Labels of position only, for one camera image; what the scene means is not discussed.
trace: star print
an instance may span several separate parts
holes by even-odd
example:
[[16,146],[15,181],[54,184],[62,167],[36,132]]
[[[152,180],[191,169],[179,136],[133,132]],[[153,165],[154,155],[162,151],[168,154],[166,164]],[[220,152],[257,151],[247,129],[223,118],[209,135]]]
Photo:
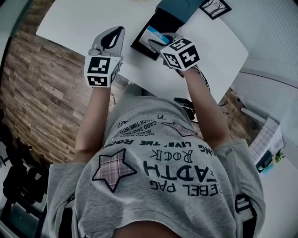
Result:
[[111,156],[100,155],[99,168],[92,181],[103,180],[111,192],[115,192],[121,178],[136,174],[136,170],[124,162],[125,152],[126,149],[122,149]]
[[173,123],[168,123],[168,122],[162,122],[162,124],[172,127],[173,129],[175,129],[182,137],[186,137],[186,136],[194,136],[197,137],[201,140],[203,140],[201,137],[199,137],[197,135],[196,132],[185,128],[183,125],[177,123],[177,122],[173,122]]

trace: framed picture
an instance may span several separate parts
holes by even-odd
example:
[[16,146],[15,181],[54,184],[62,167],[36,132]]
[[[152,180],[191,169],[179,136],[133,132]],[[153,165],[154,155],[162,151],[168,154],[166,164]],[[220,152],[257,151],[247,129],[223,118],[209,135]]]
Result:
[[212,20],[232,10],[224,0],[206,0],[200,6]]

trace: person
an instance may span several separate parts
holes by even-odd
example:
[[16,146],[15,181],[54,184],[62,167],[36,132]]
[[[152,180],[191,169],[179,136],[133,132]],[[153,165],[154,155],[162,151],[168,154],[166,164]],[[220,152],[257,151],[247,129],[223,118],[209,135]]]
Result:
[[73,163],[50,166],[51,237],[238,238],[239,194],[259,234],[265,203],[248,145],[231,140],[198,71],[183,74],[203,138],[174,101],[130,84],[108,117],[110,88],[93,90]]

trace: white cube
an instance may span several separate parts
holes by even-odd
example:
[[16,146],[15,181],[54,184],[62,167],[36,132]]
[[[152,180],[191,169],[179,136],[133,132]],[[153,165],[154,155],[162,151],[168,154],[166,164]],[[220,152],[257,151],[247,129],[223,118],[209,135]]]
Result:
[[85,58],[84,77],[88,86],[111,87],[121,67],[121,57],[92,56]]
[[197,46],[183,37],[161,50],[163,57],[172,68],[186,71],[200,60]]

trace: white table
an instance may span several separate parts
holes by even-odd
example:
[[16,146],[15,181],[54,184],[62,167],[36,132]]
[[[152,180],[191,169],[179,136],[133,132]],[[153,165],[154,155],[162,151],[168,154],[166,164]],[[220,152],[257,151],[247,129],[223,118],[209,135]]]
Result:
[[[123,26],[126,29],[120,75],[158,97],[190,99],[184,80],[163,65],[131,48],[131,44],[153,16],[160,0],[56,0],[43,19],[37,35],[82,55],[87,55],[97,35]],[[199,48],[200,69],[211,93],[219,102],[248,52],[234,33],[220,20],[211,20],[198,9],[178,32],[193,39]]]

